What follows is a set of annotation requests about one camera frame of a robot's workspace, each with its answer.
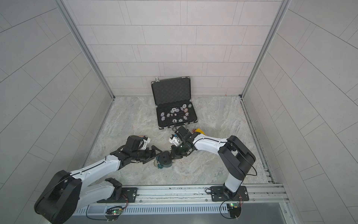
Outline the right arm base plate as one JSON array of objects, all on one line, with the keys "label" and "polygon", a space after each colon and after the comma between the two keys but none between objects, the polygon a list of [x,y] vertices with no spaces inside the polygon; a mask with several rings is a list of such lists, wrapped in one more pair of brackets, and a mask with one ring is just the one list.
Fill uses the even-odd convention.
[{"label": "right arm base plate", "polygon": [[236,192],[230,191],[223,186],[211,186],[206,189],[206,193],[209,194],[213,202],[223,201],[249,201],[249,195],[246,186],[240,186]]}]

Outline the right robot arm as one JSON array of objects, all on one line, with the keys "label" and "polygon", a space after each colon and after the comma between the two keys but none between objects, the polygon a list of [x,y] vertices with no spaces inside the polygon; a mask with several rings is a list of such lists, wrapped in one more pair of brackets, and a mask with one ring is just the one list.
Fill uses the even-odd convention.
[{"label": "right robot arm", "polygon": [[223,184],[223,194],[227,199],[236,196],[249,171],[254,167],[256,157],[237,138],[230,136],[227,139],[219,139],[206,136],[200,132],[190,132],[185,127],[180,127],[170,137],[172,144],[171,159],[181,159],[189,156],[195,150],[206,151],[218,155],[229,175]]}]

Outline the teal alarm clock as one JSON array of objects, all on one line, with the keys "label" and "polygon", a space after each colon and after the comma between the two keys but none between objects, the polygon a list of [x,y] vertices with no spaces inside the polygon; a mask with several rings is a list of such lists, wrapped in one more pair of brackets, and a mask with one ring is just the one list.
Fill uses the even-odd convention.
[{"label": "teal alarm clock", "polygon": [[164,151],[156,156],[157,167],[159,169],[169,168],[172,166],[172,156],[170,151]]}]

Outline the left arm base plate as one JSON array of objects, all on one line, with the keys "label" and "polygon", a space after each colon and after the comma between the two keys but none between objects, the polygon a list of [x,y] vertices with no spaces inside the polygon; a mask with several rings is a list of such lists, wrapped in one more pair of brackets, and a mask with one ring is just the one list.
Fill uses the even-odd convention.
[{"label": "left arm base plate", "polygon": [[115,189],[113,194],[106,199],[106,203],[134,203],[137,197],[138,188],[122,187]]}]

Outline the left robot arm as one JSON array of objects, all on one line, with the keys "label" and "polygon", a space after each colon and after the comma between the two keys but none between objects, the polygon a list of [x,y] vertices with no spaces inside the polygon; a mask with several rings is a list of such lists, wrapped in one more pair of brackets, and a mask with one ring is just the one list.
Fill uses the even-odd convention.
[{"label": "left robot arm", "polygon": [[87,167],[67,172],[57,172],[34,205],[36,214],[52,224],[65,223],[78,209],[92,203],[128,203],[135,201],[135,193],[123,189],[115,178],[102,177],[124,168],[130,163],[146,164],[161,154],[156,146],[147,147],[150,138],[131,135],[127,142],[105,158]]}]

